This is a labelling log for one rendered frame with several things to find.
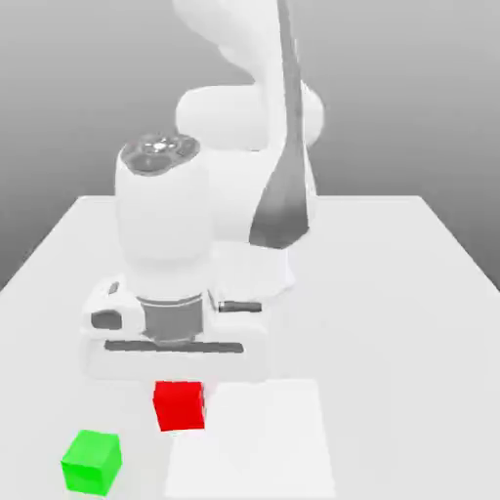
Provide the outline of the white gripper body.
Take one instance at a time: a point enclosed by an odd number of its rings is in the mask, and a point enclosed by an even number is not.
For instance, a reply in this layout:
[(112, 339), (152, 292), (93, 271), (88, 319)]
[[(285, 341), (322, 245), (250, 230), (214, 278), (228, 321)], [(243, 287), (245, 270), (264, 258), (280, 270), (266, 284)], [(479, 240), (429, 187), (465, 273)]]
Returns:
[(112, 330), (80, 333), (84, 373), (113, 381), (205, 383), (260, 382), (269, 374), (270, 335), (248, 318), (222, 320), (193, 343), (159, 347), (136, 338), (113, 338)]

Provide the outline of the small red cube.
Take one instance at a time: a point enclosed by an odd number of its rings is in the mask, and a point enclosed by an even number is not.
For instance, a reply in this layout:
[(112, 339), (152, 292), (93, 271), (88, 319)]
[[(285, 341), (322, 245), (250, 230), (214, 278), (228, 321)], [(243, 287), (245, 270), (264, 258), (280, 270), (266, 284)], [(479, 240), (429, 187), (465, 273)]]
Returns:
[(152, 402), (161, 432), (205, 427), (204, 387), (201, 382), (156, 382)]

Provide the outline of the small green cube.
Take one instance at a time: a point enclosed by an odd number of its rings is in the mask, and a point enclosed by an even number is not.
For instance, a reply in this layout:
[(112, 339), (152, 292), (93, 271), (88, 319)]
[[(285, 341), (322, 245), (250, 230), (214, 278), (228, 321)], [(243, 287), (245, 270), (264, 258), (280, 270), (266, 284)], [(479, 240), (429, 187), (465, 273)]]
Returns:
[(122, 467), (117, 434), (81, 430), (61, 460), (69, 491), (107, 496)]

